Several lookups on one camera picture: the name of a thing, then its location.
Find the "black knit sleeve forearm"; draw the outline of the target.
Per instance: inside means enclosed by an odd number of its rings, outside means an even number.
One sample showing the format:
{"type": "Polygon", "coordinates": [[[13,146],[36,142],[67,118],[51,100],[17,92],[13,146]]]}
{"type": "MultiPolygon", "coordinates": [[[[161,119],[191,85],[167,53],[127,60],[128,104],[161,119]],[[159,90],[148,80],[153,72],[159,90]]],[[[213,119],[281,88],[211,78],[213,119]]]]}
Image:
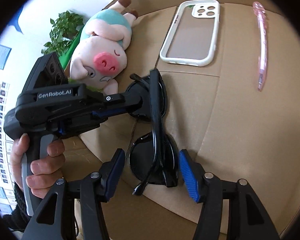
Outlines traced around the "black knit sleeve forearm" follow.
{"type": "Polygon", "coordinates": [[[17,205],[10,215],[4,215],[2,219],[8,228],[23,232],[31,217],[27,214],[24,193],[16,183],[14,184],[14,195],[17,205]]]}

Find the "left hand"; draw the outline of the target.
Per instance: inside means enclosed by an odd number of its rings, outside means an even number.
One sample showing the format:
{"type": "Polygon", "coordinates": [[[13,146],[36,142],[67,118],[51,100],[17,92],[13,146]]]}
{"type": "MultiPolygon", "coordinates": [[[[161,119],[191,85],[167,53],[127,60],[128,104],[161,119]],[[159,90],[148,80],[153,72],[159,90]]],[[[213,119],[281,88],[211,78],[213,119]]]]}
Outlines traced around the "left hand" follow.
{"type": "MultiPolygon", "coordinates": [[[[25,133],[13,143],[10,162],[15,183],[23,188],[21,177],[21,159],[28,150],[30,138],[25,133]]],[[[26,184],[34,196],[43,199],[57,179],[63,178],[62,167],[65,163],[65,147],[62,140],[56,140],[47,146],[47,156],[31,163],[32,174],[26,178],[26,184]]]]}

